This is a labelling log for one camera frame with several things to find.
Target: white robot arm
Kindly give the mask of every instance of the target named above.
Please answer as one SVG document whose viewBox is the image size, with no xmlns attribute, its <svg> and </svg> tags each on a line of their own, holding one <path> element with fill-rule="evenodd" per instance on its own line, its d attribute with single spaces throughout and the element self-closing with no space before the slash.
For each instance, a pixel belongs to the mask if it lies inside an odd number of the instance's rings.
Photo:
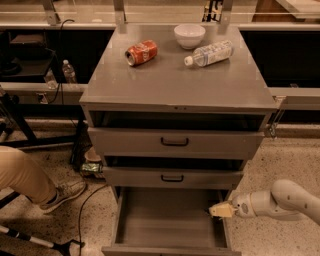
<svg viewBox="0 0 320 256">
<path fill-rule="evenodd" d="M 320 199 L 290 180 L 277 180 L 271 190 L 238 195 L 231 201 L 213 205 L 210 215 L 242 218 L 269 216 L 279 220 L 299 220 L 305 216 L 320 225 Z"/>
</svg>

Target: red soda can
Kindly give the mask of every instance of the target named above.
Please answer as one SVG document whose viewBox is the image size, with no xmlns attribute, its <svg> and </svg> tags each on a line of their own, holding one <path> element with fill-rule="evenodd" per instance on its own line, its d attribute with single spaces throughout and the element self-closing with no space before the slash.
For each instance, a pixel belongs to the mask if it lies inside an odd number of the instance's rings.
<svg viewBox="0 0 320 256">
<path fill-rule="evenodd" d="M 146 40 L 128 48 L 125 52 L 130 66 L 136 66 L 151 60 L 158 53 L 158 47 L 152 40 Z"/>
</svg>

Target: shoe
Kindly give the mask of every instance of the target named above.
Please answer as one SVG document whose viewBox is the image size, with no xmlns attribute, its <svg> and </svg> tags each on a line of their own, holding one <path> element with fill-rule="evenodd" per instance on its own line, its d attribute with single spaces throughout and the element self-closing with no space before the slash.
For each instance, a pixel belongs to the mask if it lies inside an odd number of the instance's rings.
<svg viewBox="0 0 320 256">
<path fill-rule="evenodd" d="M 85 188 L 86 183 L 84 181 L 71 181 L 61 184 L 57 187 L 56 199 L 50 204 L 40 205 L 40 209 L 44 214 L 50 213 L 57 209 L 65 201 L 74 199 L 81 195 Z"/>
</svg>

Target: white bowl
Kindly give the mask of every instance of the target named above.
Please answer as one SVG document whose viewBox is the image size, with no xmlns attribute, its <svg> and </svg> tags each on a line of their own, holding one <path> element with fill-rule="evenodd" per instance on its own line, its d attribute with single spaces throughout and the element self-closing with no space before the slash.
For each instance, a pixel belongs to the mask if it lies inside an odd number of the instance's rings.
<svg viewBox="0 0 320 256">
<path fill-rule="evenodd" d="M 184 49 L 194 49 L 202 41 L 206 30 L 196 24 L 181 24 L 174 28 L 174 35 Z"/>
</svg>

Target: water bottle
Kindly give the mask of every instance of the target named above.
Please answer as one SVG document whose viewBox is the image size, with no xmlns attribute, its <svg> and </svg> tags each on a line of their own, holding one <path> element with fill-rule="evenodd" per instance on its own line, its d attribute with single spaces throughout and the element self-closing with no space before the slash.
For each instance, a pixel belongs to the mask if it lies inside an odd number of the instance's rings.
<svg viewBox="0 0 320 256">
<path fill-rule="evenodd" d="M 76 72 L 68 60 L 63 61 L 62 71 L 70 88 L 78 88 Z"/>
<path fill-rule="evenodd" d="M 233 46 L 230 40 L 209 44 L 194 50 L 191 56 L 184 59 L 187 67 L 205 67 L 210 64 L 228 59 L 233 54 Z"/>
</svg>

